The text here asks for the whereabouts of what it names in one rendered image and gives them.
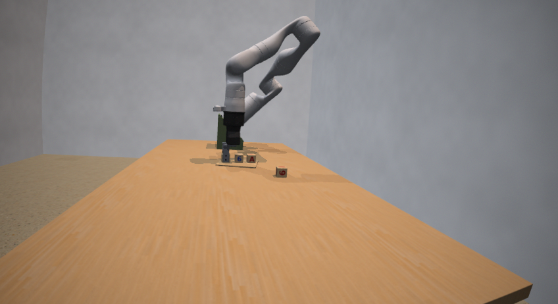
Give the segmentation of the beige flat mat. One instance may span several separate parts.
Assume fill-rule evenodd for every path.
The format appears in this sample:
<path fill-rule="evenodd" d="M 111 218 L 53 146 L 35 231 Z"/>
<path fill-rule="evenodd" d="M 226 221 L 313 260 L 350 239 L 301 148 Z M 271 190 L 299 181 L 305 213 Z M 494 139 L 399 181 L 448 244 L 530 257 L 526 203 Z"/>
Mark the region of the beige flat mat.
<path fill-rule="evenodd" d="M 259 160 L 256 160 L 256 163 L 248 163 L 246 159 L 243 160 L 243 163 L 235 163 L 234 159 L 230 158 L 229 163 L 222 163 L 221 160 L 217 162 L 216 166 L 232 166 L 232 167 L 242 167 L 242 168 L 256 168 L 257 163 Z"/>

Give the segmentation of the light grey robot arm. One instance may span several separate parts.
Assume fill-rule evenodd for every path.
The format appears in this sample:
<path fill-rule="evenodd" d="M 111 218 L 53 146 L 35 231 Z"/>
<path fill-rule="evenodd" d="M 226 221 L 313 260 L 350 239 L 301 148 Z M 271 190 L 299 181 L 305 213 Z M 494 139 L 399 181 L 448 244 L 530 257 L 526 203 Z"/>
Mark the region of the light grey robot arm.
<path fill-rule="evenodd" d="M 256 64 L 274 56 L 278 52 L 284 39 L 290 34 L 293 34 L 299 40 L 300 44 L 298 47 L 281 51 L 270 70 L 261 80 L 259 88 L 266 96 L 251 93 L 245 98 L 243 73 Z M 307 16 L 302 16 L 295 19 L 287 26 L 284 26 L 281 30 L 264 41 L 234 55 L 228 60 L 226 63 L 225 97 L 245 98 L 244 123 L 282 91 L 282 86 L 274 76 L 289 74 L 319 36 L 320 30 L 311 19 Z"/>

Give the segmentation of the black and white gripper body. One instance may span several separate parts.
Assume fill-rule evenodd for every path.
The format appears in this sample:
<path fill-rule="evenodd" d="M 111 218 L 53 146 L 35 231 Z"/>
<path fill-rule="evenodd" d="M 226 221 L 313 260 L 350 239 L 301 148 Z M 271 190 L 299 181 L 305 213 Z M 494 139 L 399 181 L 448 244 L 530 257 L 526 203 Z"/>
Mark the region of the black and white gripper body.
<path fill-rule="evenodd" d="M 239 145 L 240 129 L 241 126 L 244 126 L 245 99 L 225 97 L 224 106 L 216 105 L 213 107 L 213 111 L 224 112 L 223 125 L 226 126 L 226 143 Z"/>

